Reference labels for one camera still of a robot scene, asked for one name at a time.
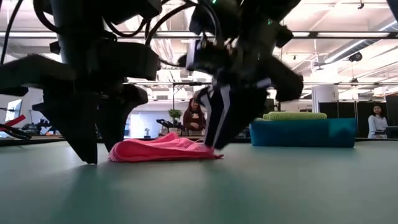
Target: ceiling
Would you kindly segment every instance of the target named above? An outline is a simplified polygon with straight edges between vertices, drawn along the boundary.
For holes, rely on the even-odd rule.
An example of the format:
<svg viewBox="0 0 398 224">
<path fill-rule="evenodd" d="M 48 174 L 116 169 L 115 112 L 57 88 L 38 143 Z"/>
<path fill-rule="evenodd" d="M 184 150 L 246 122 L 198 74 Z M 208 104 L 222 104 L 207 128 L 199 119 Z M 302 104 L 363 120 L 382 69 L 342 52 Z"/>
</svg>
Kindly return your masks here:
<svg viewBox="0 0 398 224">
<path fill-rule="evenodd" d="M 15 6 L 16 0 L 3 0 L 0 12 L 0 44 L 7 26 L 7 21 Z M 282 21 L 292 31 L 347 31 L 350 34 L 335 33 L 334 36 L 350 35 L 355 32 L 397 31 L 398 25 L 385 0 L 362 0 L 364 7 L 358 9 L 360 0 L 302 0 L 301 3 Z M 162 14 L 181 5 L 180 0 L 171 0 L 164 5 Z M 162 57 L 176 62 L 187 52 L 187 46 L 192 41 L 188 33 L 188 24 L 192 10 L 186 10 L 168 20 L 160 29 L 159 36 L 169 39 L 155 39 L 151 47 Z M 135 17 L 118 26 L 121 31 L 135 30 L 141 18 Z M 23 57 L 26 54 L 44 54 L 55 60 L 58 55 L 50 53 L 49 43 L 56 38 L 36 18 L 32 1 L 25 0 L 12 29 L 13 35 L 8 48 L 8 59 Z M 123 39 L 122 41 L 142 41 L 139 39 Z M 348 56 L 360 51 L 363 59 L 360 62 L 350 62 Z M 398 40 L 350 40 L 350 39 L 294 39 L 282 49 L 275 49 L 274 55 L 290 68 L 304 76 L 305 82 L 349 82 L 353 77 L 359 82 L 398 82 Z M 151 98 L 168 96 L 173 91 L 170 82 L 208 82 L 210 76 L 204 73 L 188 73 L 176 68 L 165 67 L 158 72 L 158 83 L 153 85 L 147 80 L 131 79 L 139 82 L 147 89 Z M 310 96 L 310 85 L 306 86 L 303 98 Z M 377 86 L 341 86 L 344 93 L 350 95 L 373 96 Z M 176 86 L 176 99 L 192 97 L 200 86 Z"/>
</svg>

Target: pink cloth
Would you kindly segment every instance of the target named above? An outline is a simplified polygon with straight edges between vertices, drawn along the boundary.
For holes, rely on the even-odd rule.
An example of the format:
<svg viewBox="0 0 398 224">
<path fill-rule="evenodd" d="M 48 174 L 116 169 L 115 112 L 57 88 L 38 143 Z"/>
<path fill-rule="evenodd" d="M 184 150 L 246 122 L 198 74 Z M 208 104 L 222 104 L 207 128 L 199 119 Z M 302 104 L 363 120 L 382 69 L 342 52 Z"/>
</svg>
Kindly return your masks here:
<svg viewBox="0 0 398 224">
<path fill-rule="evenodd" d="M 206 147 L 202 142 L 179 138 L 175 133 L 151 141 L 128 139 L 116 143 L 109 153 L 109 160 L 113 162 L 182 161 L 221 157 L 223 155 L 215 155 L 214 149 Z"/>
</svg>

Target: white pillar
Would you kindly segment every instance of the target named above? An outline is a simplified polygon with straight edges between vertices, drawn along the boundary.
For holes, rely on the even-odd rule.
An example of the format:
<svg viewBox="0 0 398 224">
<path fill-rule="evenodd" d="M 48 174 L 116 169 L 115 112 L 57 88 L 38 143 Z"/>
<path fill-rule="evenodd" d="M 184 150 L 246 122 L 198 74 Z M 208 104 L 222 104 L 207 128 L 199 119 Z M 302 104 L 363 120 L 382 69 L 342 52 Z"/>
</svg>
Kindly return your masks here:
<svg viewBox="0 0 398 224">
<path fill-rule="evenodd" d="M 312 87 L 312 111 L 319 113 L 319 103 L 338 101 L 338 86 L 321 85 Z"/>
</svg>

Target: person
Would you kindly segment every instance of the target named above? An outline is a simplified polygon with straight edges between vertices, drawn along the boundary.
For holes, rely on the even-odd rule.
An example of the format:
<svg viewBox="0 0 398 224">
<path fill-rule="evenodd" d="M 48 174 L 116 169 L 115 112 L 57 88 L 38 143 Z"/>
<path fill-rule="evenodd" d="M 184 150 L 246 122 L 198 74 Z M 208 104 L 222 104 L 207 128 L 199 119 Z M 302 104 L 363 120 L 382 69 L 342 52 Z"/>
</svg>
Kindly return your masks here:
<svg viewBox="0 0 398 224">
<path fill-rule="evenodd" d="M 368 118 L 369 135 L 368 138 L 387 138 L 385 134 L 381 134 L 388 127 L 387 119 L 380 106 L 373 106 L 372 115 Z"/>
<path fill-rule="evenodd" d="M 189 131 L 201 131 L 206 127 L 205 114 L 194 98 L 189 100 L 188 109 L 184 112 L 182 123 Z"/>
</svg>

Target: white shirt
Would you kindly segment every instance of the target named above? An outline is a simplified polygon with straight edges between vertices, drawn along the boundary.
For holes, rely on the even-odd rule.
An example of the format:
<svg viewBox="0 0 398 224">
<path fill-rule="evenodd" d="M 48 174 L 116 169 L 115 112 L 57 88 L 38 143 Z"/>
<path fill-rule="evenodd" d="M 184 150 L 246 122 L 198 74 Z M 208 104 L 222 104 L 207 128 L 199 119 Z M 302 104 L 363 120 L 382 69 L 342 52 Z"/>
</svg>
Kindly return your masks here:
<svg viewBox="0 0 398 224">
<path fill-rule="evenodd" d="M 388 127 L 387 119 L 382 118 L 379 115 L 371 115 L 368 118 L 369 122 L 369 135 L 368 138 L 374 138 L 376 131 L 385 131 L 386 127 Z"/>
</svg>

